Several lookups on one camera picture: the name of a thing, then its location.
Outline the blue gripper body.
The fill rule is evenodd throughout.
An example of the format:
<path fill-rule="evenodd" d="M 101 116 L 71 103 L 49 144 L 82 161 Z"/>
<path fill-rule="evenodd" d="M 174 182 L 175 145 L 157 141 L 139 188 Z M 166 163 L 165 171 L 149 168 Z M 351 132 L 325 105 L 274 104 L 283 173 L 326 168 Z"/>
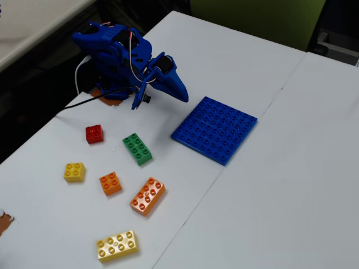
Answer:
<path fill-rule="evenodd" d="M 176 73 L 176 68 L 173 58 L 162 52 L 148 61 L 144 72 L 144 81 L 147 83 L 178 84 L 180 78 Z"/>

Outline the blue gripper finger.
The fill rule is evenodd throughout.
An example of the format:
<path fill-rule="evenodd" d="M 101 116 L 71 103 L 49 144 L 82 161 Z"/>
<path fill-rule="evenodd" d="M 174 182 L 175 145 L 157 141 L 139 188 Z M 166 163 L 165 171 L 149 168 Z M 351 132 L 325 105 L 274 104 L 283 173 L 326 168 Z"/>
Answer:
<path fill-rule="evenodd" d="M 182 102 L 189 100 L 187 89 L 176 72 L 157 75 L 156 89 Z"/>

